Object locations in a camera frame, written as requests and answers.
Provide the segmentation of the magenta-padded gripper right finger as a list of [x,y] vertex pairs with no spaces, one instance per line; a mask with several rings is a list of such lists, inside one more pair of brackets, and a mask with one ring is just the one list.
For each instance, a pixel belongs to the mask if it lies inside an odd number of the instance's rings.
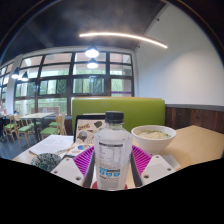
[[136,187],[148,185],[175,172],[175,169],[160,155],[151,155],[132,146],[131,169]]

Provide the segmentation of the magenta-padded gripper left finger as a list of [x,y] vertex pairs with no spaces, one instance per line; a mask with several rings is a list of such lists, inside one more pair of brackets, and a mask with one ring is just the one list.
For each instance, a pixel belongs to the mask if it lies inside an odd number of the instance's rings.
[[94,147],[75,157],[65,157],[51,173],[78,186],[91,188],[96,182]]

